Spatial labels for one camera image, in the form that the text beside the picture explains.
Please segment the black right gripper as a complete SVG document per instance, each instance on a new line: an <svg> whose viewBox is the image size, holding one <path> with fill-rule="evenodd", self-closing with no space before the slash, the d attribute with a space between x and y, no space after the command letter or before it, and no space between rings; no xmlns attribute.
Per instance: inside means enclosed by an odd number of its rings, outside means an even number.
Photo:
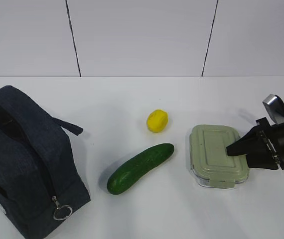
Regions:
<svg viewBox="0 0 284 239"><path fill-rule="evenodd" d="M258 119L256 123L257 126L246 135L226 147L227 155L246 155L249 168L278 170L278 162L284 170L284 123L270 125L266 118ZM269 154L261 132L266 136L267 142L271 143L275 159Z"/></svg>

